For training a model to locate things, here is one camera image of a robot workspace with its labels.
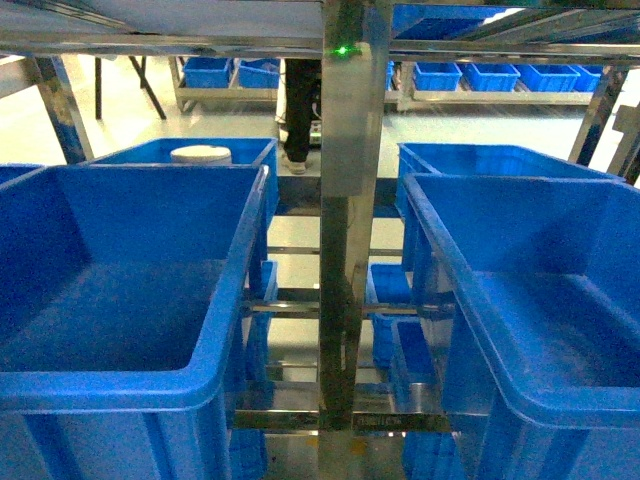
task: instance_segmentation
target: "stainless steel shelf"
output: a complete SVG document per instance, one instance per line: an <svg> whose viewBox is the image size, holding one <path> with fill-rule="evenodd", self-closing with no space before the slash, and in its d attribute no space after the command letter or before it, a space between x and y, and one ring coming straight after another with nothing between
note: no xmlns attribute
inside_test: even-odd
<svg viewBox="0 0 640 480"><path fill-rule="evenodd" d="M593 93L581 92L532 92L518 82L513 92L476 92L463 80L453 92L419 91L411 95L407 109L419 108L422 103L482 104L493 105L589 105Z"/></svg>

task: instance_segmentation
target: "floor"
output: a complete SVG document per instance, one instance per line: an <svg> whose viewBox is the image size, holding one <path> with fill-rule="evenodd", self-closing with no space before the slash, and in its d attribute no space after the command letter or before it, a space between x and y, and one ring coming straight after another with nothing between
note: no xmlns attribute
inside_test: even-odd
<svg viewBox="0 0 640 480"><path fill-rule="evenodd" d="M104 120L96 121L93 111L93 58L68 56L65 63L96 157L163 136L273 137L277 134L275 106L255 111L244 105L222 110L197 105L191 114L181 114L176 107L168 63L163 58L149 60L148 79L167 113L166 121L157 117L151 102L139 89L135 72L126 57L103 62ZM631 80L621 101L636 105L640 98L636 94L638 89L632 87L640 82L635 72ZM420 113L389 114L383 122L378 174L381 177L397 176L398 142L510 143L566 158L583 114L584 108L502 106L433 107ZM595 169L606 170L619 141L620 134L609 128L596 152L592 164ZM35 88L0 100L0 142L7 163L64 163ZM315 161L309 175L319 175L319 151L313 152L311 158ZM280 167L280 174L286 175L284 166ZM401 248L402 233L399 220L376 219L372 247ZM319 221L315 218L276 217L269 233L271 245L279 246L317 246L318 237ZM273 258L279 263L278 281L281 286L317 288L318 257L274 255ZM277 320L272 323L269 337L272 359L315 362L317 337L317 324L313 320ZM370 323L365 322L361 342L363 360L371 359L371 339ZM309 369L305 374L315 375ZM363 472L368 473L362 473L362 477L400 478L399 462L381 468L379 458L385 449L388 450L385 455L398 458L401 447L397 442L387 446L376 442L370 440L363 450ZM268 478L314 478L311 472L315 469L311 468L308 460L313 458L315 447L309 438L271 440L272 467Z"/></svg>

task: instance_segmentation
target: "metal rack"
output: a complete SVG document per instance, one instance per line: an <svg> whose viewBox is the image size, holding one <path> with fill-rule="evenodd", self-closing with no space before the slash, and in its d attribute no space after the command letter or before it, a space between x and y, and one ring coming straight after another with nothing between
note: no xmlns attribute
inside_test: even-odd
<svg viewBox="0 0 640 480"><path fill-rule="evenodd" d="M368 431L449 431L447 416L437 402L437 391L414 399L415 408L401 410L388 389L380 384L356 384L358 347L366 312L416 311L407 305L365 305L364 290L370 251L374 207L392 203L388 182L376 181L386 65L389 58L402 61L457 61L490 63L591 63L606 64L600 85L590 100L571 154L571 161L588 165L621 91L628 68L640 63L640 45L572 43L585 32L609 31L621 19L637 19L637 1L605 0L602 8L617 8L605 15L576 10L576 3L558 0L508 0L509 6L553 7L496 22L466 39L446 41L388 41L392 4L327 0L324 39L280 37L217 37L141 34L125 22L89 11L76 2L45 0L17 2L25 8L46 10L74 21L111 29L99 33L11 31L0 20L0 50L36 55L72 53L124 53L127 55L224 55L252 57L308 57L323 61L322 188L316 180L283 180L283 200L291 200L288 214L314 214L321 218L320 291L282 290L279 300L256 304L256 310L319 318L318 382L270 382L252 385L238 400L236 426L274 432L319 432L319 476L349 478L354 435ZM482 0L416 0L416 4L493 4ZM573 10L563 10L562 6ZM340 55L339 47L355 47ZM37 57L28 63L30 82L37 83L68 163L91 158L82 121L68 78L56 58ZM627 114L628 122L637 116ZM624 128L624 151L612 163L612 173L637 177L638 129ZM291 192L296 182L295 193ZM316 253L280 249L281 253ZM450 305L420 305L421 315L442 314ZM265 404L264 399L271 400Z"/></svg>

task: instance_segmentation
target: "person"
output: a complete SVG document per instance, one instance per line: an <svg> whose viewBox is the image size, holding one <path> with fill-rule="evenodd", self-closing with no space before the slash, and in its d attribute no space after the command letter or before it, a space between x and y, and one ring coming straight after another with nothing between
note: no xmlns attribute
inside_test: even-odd
<svg viewBox="0 0 640 480"><path fill-rule="evenodd" d="M285 60L285 90L287 110L285 122L288 137L284 144L286 165L294 175L307 171L309 154L309 131L313 120L313 101L320 60Z"/></svg>

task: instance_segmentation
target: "metal frame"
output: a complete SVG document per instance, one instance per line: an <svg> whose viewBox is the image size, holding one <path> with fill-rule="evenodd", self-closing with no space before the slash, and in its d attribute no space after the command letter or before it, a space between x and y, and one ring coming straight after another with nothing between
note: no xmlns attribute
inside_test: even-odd
<svg viewBox="0 0 640 480"><path fill-rule="evenodd" d="M56 15L82 18L83 9L68 2L20 2L39 6ZM492 0L414 0L414 4L483 5ZM437 389L416 389L409 410L396 405L385 384L356 384L359 368L357 352L362 320L376 311L408 312L408 306L367 306L364 287L370 256L371 224L376 206L376 172L380 143L384 83L388 58L417 61L459 62L537 62L592 63L615 66L603 76L590 101L588 114L576 142L572 158L588 164L593 142L611 114L611 106L622 88L626 69L640 63L640 45L590 45L575 43L505 43L505 38L529 41L540 38L570 39L573 32L585 29L613 28L620 19L633 15L609 12L600 24L589 13L559 11L558 0L506 0L512 6L549 6L552 12L529 12L513 21L483 29L479 36L446 41L391 41L389 22L391 3L385 0L327 0L324 4L324 40L244 37L180 37L153 34L131 35L7 32L0 30L0 51L29 51L40 55L74 53L124 53L127 55L220 55L310 57L323 61L323 161L321 195L319 304L317 291L291 291L287 301L285 289L278 302L251 305L257 311L279 311L319 315L319 381L310 384L268 382L252 385L240 398L231 399L239 406L236 426L264 427L283 432L313 430L319 432L319 473L322 479L349 478L351 445L354 432L368 430L407 431L412 429L448 431L446 416L439 409ZM568 8L576 8L567 0ZM637 1L602 0L605 8L640 9ZM96 12L87 12L89 22L108 24L127 30L121 22L110 22ZM570 30L557 31L570 19ZM339 46L352 47L346 56L337 55ZM61 62L55 58L38 58L35 77L45 99L66 158L76 163L90 158L90 148L73 100ZM626 114L627 119L637 115ZM638 154L637 131L629 139L631 147L620 153L619 160L630 170L628 159ZM317 212L317 204L311 210ZM289 253L316 253L298 251ZM450 315L445 299L417 310Z"/></svg>

